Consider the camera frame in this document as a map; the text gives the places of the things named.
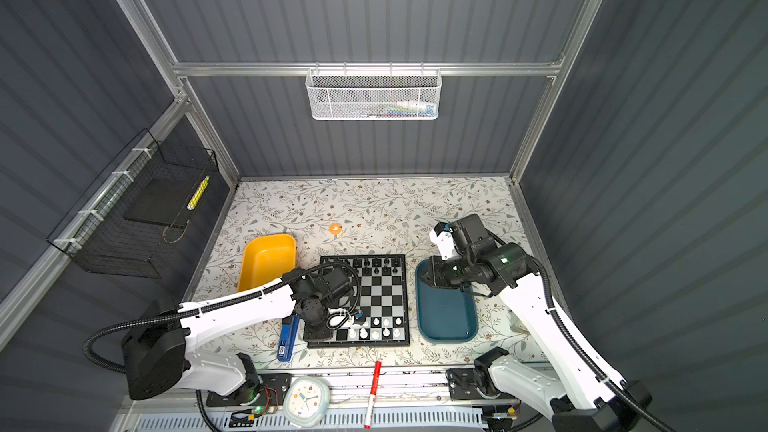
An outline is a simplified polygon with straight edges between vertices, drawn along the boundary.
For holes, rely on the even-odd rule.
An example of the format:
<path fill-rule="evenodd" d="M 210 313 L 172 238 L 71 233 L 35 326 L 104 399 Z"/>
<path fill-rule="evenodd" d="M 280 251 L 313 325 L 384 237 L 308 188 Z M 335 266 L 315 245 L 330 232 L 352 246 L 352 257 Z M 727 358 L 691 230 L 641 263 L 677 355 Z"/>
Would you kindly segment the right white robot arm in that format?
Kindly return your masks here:
<path fill-rule="evenodd" d="M 505 242 L 470 214 L 439 222 L 430 231 L 438 255 L 422 283 L 470 293 L 488 288 L 523 323 L 554 369 L 540 374 L 496 347 L 475 361 L 474 382 L 486 397 L 510 394 L 532 406 L 557 431 L 631 431 L 644 420 L 659 431 L 669 425 L 648 411 L 652 396 L 628 381 L 589 343 L 552 293 L 544 264 L 520 245 Z"/>

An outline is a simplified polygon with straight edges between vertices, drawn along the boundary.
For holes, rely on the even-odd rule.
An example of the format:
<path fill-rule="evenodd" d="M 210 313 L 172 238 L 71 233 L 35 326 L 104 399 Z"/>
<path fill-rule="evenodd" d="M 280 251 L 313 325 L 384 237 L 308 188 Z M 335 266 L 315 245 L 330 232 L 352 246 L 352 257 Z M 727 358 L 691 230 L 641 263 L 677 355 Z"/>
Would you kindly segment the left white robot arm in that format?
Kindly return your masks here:
<path fill-rule="evenodd" d="M 124 375 L 134 401 L 189 389 L 249 405 L 264 390 L 250 356 L 218 355 L 204 350 L 205 344 L 291 315 L 309 326 L 325 326 L 334 314 L 353 313 L 360 296 L 360 275 L 345 262 L 295 268 L 263 286 L 218 299 L 159 299 L 139 318 L 94 332 L 82 353 L 93 364 Z"/>

